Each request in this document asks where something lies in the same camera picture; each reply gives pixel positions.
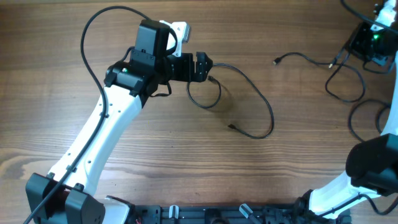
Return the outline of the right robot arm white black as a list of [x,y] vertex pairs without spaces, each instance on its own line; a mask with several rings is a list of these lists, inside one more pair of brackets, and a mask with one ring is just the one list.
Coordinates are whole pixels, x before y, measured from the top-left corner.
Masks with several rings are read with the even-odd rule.
[[[384,65],[397,58],[397,23],[360,23],[343,49],[364,62]],[[393,94],[386,125],[379,137],[362,140],[346,160],[345,170],[322,188],[309,190],[289,208],[292,223],[341,223],[343,212],[367,200],[397,193],[397,93]]]

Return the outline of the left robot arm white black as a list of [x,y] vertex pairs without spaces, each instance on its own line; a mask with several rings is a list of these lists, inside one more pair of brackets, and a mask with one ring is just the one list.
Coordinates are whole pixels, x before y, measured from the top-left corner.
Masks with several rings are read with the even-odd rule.
[[32,174],[25,191],[35,223],[134,223],[135,206],[95,193],[104,166],[122,133],[158,87],[170,81],[203,82],[213,62],[203,52],[184,53],[190,36],[186,22],[144,19],[136,43],[111,65],[99,100],[61,159],[47,175]]

